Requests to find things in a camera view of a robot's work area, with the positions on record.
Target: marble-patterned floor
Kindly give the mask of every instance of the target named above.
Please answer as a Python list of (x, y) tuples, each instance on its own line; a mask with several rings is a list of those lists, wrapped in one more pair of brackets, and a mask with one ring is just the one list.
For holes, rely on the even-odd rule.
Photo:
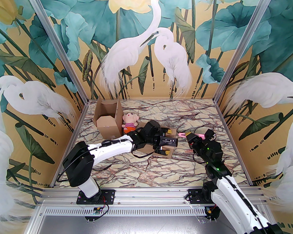
[[(76, 142), (100, 143), (102, 136), (93, 123), (95, 102), (91, 102)], [(139, 121), (155, 119), (162, 126), (177, 128), (177, 133), (191, 131), (203, 134), (208, 128), (214, 130), (222, 145), (225, 164), (237, 183), (247, 183), (246, 176), (223, 128), (211, 99), (184, 100), (127, 100), (122, 101), (124, 113), (136, 112)], [(92, 177), (101, 187), (147, 187), (147, 186), (200, 186), (207, 179), (204, 165), (192, 159), (186, 139), (178, 139), (171, 159), (157, 156), (135, 158), (131, 153), (104, 160), (93, 168)], [(62, 182), (60, 187), (69, 186)]]

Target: plush doll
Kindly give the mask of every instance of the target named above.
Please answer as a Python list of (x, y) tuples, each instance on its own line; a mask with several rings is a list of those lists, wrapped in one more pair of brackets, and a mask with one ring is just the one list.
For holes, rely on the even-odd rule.
[(137, 120), (139, 120), (139, 116), (135, 113), (127, 113), (123, 116), (124, 123), (122, 128), (124, 128), (124, 133), (128, 133), (130, 131), (134, 131), (136, 126), (138, 125)]

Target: cardboard box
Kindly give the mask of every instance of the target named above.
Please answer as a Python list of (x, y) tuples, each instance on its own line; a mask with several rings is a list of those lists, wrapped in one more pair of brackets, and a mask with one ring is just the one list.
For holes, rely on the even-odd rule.
[[(144, 127), (146, 124), (146, 122), (141, 122), (138, 126), (138, 127)], [(170, 128), (171, 129), (171, 134), (168, 134), (166, 133), (166, 137), (169, 137), (169, 138), (176, 138), (176, 134), (177, 134), (177, 129), (176, 128)], [(171, 158), (172, 156), (172, 153), (174, 152), (174, 149), (175, 147), (171, 147), (171, 146), (163, 146), (162, 147), (163, 150), (165, 151), (168, 151), (169, 154), (168, 155), (161, 155), (161, 154), (156, 154), (156, 153), (153, 153), (153, 155), (155, 156), (158, 156), (158, 157), (163, 157), (163, 158)], [(142, 153), (145, 153), (145, 154), (149, 154), (151, 152), (154, 152), (154, 149), (153, 149), (153, 146), (151, 145), (145, 145), (144, 148), (141, 148), (141, 149), (138, 149), (136, 150), (136, 152), (142, 152)]]
[(93, 123), (104, 139), (115, 139), (122, 136), (123, 109), (119, 99), (102, 100), (96, 103)]

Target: pink plush head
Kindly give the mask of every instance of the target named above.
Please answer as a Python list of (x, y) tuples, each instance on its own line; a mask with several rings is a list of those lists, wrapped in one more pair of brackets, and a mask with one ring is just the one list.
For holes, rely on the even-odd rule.
[(135, 123), (137, 120), (139, 120), (139, 116), (135, 113), (129, 112), (127, 114), (124, 114), (123, 120), (124, 120), (125, 124)]

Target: mural wallpaper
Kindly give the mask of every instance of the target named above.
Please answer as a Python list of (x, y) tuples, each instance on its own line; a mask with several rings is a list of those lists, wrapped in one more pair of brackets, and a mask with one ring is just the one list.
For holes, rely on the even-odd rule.
[[(211, 98), (258, 0), (41, 2), (88, 97), (128, 99)], [(268, 25), (251, 44), (268, 38)], [(56, 58), (48, 39), (39, 44)]]
[(293, 233), (293, 0), (272, 0), (218, 102), (255, 185)]
[(84, 106), (55, 51), (50, 56), (41, 47), (46, 41), (28, 0), (0, 0), (2, 233), (26, 226)]

